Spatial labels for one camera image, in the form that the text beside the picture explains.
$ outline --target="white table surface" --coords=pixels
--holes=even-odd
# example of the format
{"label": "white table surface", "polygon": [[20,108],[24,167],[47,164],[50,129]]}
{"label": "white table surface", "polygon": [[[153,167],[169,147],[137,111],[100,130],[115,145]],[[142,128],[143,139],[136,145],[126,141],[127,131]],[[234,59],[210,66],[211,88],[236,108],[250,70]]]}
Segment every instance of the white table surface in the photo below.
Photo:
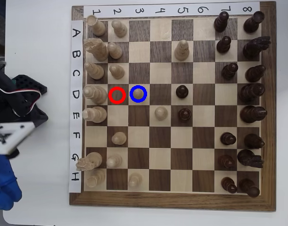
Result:
{"label": "white table surface", "polygon": [[141,3],[177,0],[7,0],[6,74],[26,74],[48,87],[38,106],[49,120],[19,146],[20,156],[11,161],[23,198],[11,211],[3,212],[5,220],[42,226],[288,226],[288,0],[277,1],[276,212],[69,206],[71,6]]}

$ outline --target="wooden board frame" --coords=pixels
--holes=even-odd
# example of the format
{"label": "wooden board frame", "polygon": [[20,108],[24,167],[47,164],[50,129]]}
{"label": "wooden board frame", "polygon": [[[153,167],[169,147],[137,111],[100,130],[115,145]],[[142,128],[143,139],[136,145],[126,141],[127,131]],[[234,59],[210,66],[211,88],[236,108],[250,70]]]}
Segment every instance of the wooden board frame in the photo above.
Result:
{"label": "wooden board frame", "polygon": [[[266,15],[262,22],[262,36],[270,36],[272,42],[270,48],[262,52],[262,65],[267,68],[266,76],[262,78],[262,83],[266,89],[262,98],[262,106],[267,109],[268,115],[262,121],[261,126],[262,138],[265,141],[265,147],[262,149],[265,164],[261,171],[261,195],[253,199],[247,195],[84,192],[82,173],[82,192],[69,194],[70,205],[205,210],[276,210],[276,2],[260,2],[260,10]],[[83,6],[72,7],[72,20],[83,20]]]}

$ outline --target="red circle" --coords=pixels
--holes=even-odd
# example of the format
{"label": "red circle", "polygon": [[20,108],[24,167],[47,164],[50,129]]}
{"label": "red circle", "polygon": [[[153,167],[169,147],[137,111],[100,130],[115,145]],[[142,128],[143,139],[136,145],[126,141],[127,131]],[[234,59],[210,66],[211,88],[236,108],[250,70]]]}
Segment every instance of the red circle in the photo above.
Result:
{"label": "red circle", "polygon": [[[114,100],[114,99],[112,98],[112,93],[113,93],[114,91],[116,91],[116,90],[121,91],[121,93],[122,93],[122,95],[123,95],[120,100]],[[119,104],[123,103],[124,100],[126,99],[125,90],[124,90],[123,88],[121,88],[121,87],[115,86],[115,87],[111,88],[110,91],[108,92],[108,98],[109,98],[109,100],[110,100],[111,103],[113,103],[113,104],[115,104],[115,105],[119,105]]]}

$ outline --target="wooden chessboard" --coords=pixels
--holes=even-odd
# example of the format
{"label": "wooden chessboard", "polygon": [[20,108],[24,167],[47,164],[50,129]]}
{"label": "wooden chessboard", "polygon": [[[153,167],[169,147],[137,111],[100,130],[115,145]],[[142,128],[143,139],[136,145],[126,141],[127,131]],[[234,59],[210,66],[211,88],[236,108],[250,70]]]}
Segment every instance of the wooden chessboard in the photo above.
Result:
{"label": "wooden chessboard", "polygon": [[[119,105],[108,99],[100,106],[106,109],[107,119],[102,123],[82,121],[82,157],[98,152],[103,157],[99,166],[106,179],[90,188],[86,179],[91,172],[82,173],[81,193],[70,193],[71,205],[161,207],[220,210],[275,211],[276,182],[276,5],[260,2],[265,20],[253,34],[243,30],[250,16],[230,15],[228,26],[222,33],[214,30],[215,16],[174,16],[120,18],[128,32],[123,38],[114,34],[113,18],[99,18],[107,32],[101,38],[106,44],[114,42],[123,50],[121,58],[110,56],[97,61],[83,49],[83,63],[96,63],[104,68],[104,77],[94,80],[83,70],[82,85],[101,86],[106,91],[113,87],[124,89],[127,98]],[[83,20],[83,39],[97,38],[87,27],[83,7],[72,8],[73,21]],[[226,54],[216,51],[223,36],[232,39]],[[248,61],[242,54],[243,46],[253,38],[270,36],[272,44],[260,57]],[[181,62],[174,56],[179,40],[189,42],[190,55]],[[232,80],[221,76],[222,68],[235,62],[239,70]],[[256,65],[267,68],[260,81],[266,92],[262,98],[244,104],[238,91],[248,82],[245,72]],[[125,76],[119,80],[109,71],[111,65],[120,65]],[[176,88],[185,85],[189,95],[179,99]],[[129,97],[131,88],[141,85],[147,90],[145,101],[135,103]],[[114,100],[122,93],[115,91]],[[164,105],[168,117],[158,121],[154,111]],[[263,106],[268,111],[263,121],[244,123],[240,110],[246,105]],[[82,109],[93,107],[90,99],[83,98]],[[177,113],[188,108],[192,117],[186,123]],[[127,142],[115,145],[111,137],[124,132]],[[236,136],[234,145],[223,145],[219,138],[224,132]],[[265,160],[262,170],[241,165],[237,153],[245,149],[244,137],[249,133],[260,135],[265,147],[252,150]],[[106,160],[118,153],[123,162],[117,169],[107,169]],[[237,162],[230,170],[218,164],[218,157],[228,154]],[[142,183],[137,189],[128,186],[128,177],[137,172]],[[221,179],[232,178],[236,184],[249,178],[260,188],[257,198],[242,193],[230,194],[221,187]]]}

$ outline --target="blue circle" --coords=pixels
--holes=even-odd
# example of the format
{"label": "blue circle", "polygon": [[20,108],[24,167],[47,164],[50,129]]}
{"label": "blue circle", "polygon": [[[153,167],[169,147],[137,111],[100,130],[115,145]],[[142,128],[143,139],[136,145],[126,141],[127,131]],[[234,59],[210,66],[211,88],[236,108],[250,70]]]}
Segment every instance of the blue circle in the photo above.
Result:
{"label": "blue circle", "polygon": [[[139,99],[139,100],[134,98],[134,96],[133,96],[133,92],[136,89],[141,89],[144,92],[144,96],[141,99]],[[134,87],[131,88],[129,95],[130,95],[131,100],[133,100],[136,103],[140,103],[140,102],[143,102],[144,100],[146,100],[146,98],[147,98],[147,90],[145,89],[145,87],[137,85],[137,86],[134,86]]]}

